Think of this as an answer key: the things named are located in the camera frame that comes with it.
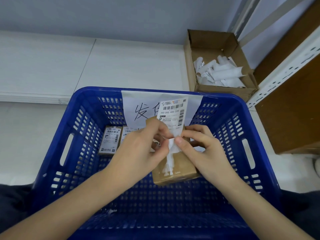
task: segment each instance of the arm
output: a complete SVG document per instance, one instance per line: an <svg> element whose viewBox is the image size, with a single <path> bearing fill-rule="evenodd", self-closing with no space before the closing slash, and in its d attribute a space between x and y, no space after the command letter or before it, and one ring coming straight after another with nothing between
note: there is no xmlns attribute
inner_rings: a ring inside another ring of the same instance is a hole
<svg viewBox="0 0 320 240"><path fill-rule="evenodd" d="M144 178L166 157L169 142L162 137L161 147L155 147L152 139L159 137L157 134L173 137L166 125L157 119L145 129L131 132L104 170L0 234L0 240L67 239L94 213ZM153 154L150 154L151 146L156 150Z"/></svg>
<svg viewBox="0 0 320 240"><path fill-rule="evenodd" d="M248 186L234 171L220 141L207 126L186 126L181 134L194 139L191 143L175 139L202 175L226 197L260 239L313 239L296 226L262 196ZM193 146L205 148L197 152Z"/></svg>

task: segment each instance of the person's right arm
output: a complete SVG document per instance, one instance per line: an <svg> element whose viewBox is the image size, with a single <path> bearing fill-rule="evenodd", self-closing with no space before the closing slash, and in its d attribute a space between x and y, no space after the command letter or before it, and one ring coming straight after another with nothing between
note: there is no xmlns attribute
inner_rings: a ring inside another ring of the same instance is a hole
<svg viewBox="0 0 320 240"><path fill-rule="evenodd" d="M207 126L186 126L181 136L192 138L194 141L189 143L181 137L176 137L175 143L178 147L203 177L220 190L258 238L313 239L238 176L230 165L220 141L213 137ZM193 148L194 146L202 146L205 151L200 153Z"/></svg>

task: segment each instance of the blue plastic basket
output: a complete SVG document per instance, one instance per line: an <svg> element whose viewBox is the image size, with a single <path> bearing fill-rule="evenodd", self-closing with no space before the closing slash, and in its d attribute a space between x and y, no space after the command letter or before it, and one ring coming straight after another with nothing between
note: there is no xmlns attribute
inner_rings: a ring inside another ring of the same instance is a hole
<svg viewBox="0 0 320 240"><path fill-rule="evenodd" d="M105 168L111 158L97 154L106 125L126 124L121 90L203 95L191 124L207 125L220 139L239 176L276 208L280 189L245 102L231 94L86 87L72 96L32 190L35 212ZM63 165L66 142L73 140ZM242 140L254 161L250 168ZM157 186L151 173L106 205L71 239L254 237L253 232L208 181Z"/></svg>

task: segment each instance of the fingernail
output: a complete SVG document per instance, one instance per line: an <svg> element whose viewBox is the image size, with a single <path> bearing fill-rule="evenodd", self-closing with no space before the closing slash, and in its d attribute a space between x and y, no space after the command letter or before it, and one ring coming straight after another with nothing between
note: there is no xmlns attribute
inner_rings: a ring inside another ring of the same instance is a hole
<svg viewBox="0 0 320 240"><path fill-rule="evenodd" d="M176 138L175 138L175 140L174 140L174 142L176 143L176 144L181 144L182 143L182 137L181 136L177 136Z"/></svg>

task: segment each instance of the person's left hand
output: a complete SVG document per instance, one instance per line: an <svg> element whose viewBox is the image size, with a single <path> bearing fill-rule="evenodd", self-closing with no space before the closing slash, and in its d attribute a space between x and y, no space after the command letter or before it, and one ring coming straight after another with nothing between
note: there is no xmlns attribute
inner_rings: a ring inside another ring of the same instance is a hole
<svg viewBox="0 0 320 240"><path fill-rule="evenodd" d="M129 133L117 149L108 166L101 171L122 192L150 173L169 153L169 140L173 138L168 127L157 118L144 129ZM153 142L156 139L161 146Z"/></svg>

